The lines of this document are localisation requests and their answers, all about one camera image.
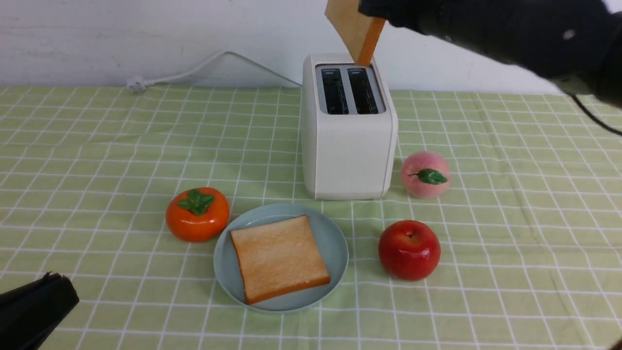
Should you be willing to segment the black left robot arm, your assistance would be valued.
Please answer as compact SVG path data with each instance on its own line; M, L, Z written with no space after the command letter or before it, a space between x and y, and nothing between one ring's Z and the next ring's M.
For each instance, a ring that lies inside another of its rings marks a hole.
M80 299L68 277L48 272L0 296L0 348L37 350Z

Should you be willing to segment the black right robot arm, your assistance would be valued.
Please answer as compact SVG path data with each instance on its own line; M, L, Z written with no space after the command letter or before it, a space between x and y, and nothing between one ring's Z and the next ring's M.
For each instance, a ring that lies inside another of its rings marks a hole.
M621 14L602 0L361 0L358 10L621 106Z

